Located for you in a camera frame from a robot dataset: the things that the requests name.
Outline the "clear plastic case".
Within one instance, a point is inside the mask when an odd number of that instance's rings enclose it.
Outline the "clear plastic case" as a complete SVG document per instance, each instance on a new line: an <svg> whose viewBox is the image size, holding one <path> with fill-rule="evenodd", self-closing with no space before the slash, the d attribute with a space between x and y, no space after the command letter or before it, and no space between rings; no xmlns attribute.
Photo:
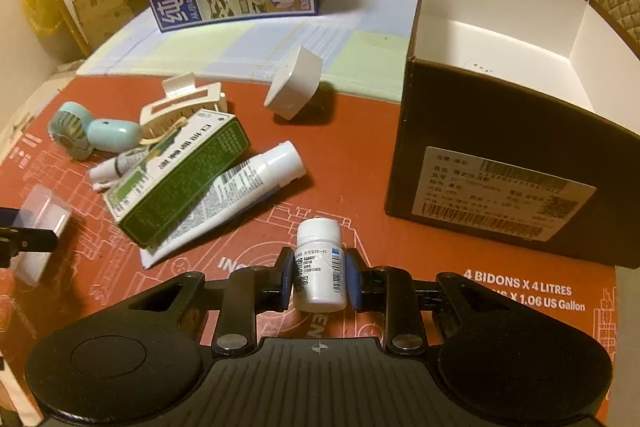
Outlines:
<svg viewBox="0 0 640 427"><path fill-rule="evenodd" d="M35 240L37 249L20 251L11 260L13 274L24 283L35 286L40 282L44 269L58 242L70 223L72 210L67 202L56 196L50 188L37 184L32 188L14 220L14 227L46 231Z"/></svg>

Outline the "white pill bottle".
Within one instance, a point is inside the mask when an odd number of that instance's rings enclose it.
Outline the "white pill bottle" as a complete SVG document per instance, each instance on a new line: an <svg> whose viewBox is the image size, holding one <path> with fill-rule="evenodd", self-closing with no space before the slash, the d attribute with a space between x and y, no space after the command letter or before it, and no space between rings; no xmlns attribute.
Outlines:
<svg viewBox="0 0 640 427"><path fill-rule="evenodd" d="M293 303L309 313L332 313L347 306L345 254L340 225L329 218L303 221L294 253Z"/></svg>

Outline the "small spray bottle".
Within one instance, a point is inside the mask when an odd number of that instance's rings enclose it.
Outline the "small spray bottle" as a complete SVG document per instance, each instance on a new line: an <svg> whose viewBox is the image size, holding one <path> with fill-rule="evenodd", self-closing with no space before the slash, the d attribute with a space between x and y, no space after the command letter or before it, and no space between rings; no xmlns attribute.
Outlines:
<svg viewBox="0 0 640 427"><path fill-rule="evenodd" d="M94 191L105 191L113 186L126 172L149 153L149 146L139 146L104 160L88 171L88 178Z"/></svg>

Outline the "white cream tube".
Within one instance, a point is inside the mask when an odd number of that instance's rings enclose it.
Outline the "white cream tube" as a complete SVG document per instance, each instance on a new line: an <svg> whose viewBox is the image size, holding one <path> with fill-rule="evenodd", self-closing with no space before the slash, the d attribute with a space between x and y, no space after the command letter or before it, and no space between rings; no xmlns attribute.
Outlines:
<svg viewBox="0 0 640 427"><path fill-rule="evenodd" d="M291 141L282 142L221 173L160 243L141 249L142 268L152 268L305 174L306 167Z"/></svg>

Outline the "mint handheld fan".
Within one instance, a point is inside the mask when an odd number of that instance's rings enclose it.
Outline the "mint handheld fan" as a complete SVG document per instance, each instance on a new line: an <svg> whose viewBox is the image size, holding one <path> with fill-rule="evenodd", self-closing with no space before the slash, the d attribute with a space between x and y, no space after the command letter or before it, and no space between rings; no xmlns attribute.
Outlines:
<svg viewBox="0 0 640 427"><path fill-rule="evenodd" d="M87 159L94 150L116 154L127 152L142 140L140 124L96 118L76 102L63 103L49 120L47 130L51 140L75 160Z"/></svg>

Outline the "green throat spray box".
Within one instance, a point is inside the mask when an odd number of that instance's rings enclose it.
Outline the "green throat spray box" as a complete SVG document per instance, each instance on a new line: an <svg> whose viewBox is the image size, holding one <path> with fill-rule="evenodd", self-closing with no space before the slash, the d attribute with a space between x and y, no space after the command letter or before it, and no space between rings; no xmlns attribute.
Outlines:
<svg viewBox="0 0 640 427"><path fill-rule="evenodd" d="M106 191L106 208L129 239L148 247L164 239L249 146L238 118L200 109L170 130Z"/></svg>

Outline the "cream hair claw clip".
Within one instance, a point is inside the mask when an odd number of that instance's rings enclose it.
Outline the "cream hair claw clip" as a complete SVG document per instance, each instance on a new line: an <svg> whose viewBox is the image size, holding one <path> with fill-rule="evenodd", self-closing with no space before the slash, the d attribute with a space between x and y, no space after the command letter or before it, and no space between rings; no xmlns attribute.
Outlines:
<svg viewBox="0 0 640 427"><path fill-rule="evenodd" d="M228 103L220 82L198 87L193 72L162 81L165 96L141 109L141 145L156 143L181 118L190 118L200 109L227 113Z"/></svg>

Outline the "white smart plug socket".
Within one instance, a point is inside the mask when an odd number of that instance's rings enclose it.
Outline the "white smart plug socket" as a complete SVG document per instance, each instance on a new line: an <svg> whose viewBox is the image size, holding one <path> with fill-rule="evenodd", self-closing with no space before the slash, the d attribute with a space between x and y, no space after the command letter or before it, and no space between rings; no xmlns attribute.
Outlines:
<svg viewBox="0 0 640 427"><path fill-rule="evenodd" d="M271 81L264 106L273 114L293 119L318 90L323 60L298 46L288 52Z"/></svg>

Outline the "red Motul cardboard sheet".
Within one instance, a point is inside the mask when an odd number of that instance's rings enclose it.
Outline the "red Motul cardboard sheet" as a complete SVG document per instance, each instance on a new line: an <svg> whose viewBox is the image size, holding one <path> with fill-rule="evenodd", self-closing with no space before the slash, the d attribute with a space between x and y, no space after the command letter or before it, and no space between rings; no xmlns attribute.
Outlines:
<svg viewBox="0 0 640 427"><path fill-rule="evenodd" d="M604 265L390 217L395 104L341 95L278 124L254 84L231 114L190 118L193 147L234 197L212 231L154 268L141 253L171 188L124 220L53 144L1 167L15 206L43 185L73 210L60 279L1 288L1 349L48 426L594 426L612 361L585 328Z"/></svg>

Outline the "brown shoe box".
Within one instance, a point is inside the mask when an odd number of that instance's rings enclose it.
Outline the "brown shoe box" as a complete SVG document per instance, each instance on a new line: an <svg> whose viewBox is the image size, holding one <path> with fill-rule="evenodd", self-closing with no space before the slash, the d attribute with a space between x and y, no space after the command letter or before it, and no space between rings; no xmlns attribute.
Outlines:
<svg viewBox="0 0 640 427"><path fill-rule="evenodd" d="M418 0L386 212L639 264L639 47L593 0Z"/></svg>

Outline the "brown cardboard carton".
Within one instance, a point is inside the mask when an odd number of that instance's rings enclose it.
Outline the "brown cardboard carton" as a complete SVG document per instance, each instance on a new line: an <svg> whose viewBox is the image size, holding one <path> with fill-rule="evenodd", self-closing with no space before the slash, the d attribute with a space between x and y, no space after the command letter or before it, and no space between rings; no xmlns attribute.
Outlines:
<svg viewBox="0 0 640 427"><path fill-rule="evenodd" d="M55 1L84 57L149 7L149 0Z"/></svg>

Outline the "pastel checkered tablecloth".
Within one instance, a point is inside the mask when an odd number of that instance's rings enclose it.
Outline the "pastel checkered tablecloth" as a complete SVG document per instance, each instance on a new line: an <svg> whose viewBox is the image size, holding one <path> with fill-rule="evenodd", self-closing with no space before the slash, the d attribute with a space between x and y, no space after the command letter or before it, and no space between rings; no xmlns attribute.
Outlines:
<svg viewBox="0 0 640 427"><path fill-rule="evenodd" d="M255 18L161 32L143 12L102 44L83 76L145 75L269 82L293 50L322 58L336 91L397 102L418 0L322 0L319 14Z"/></svg>

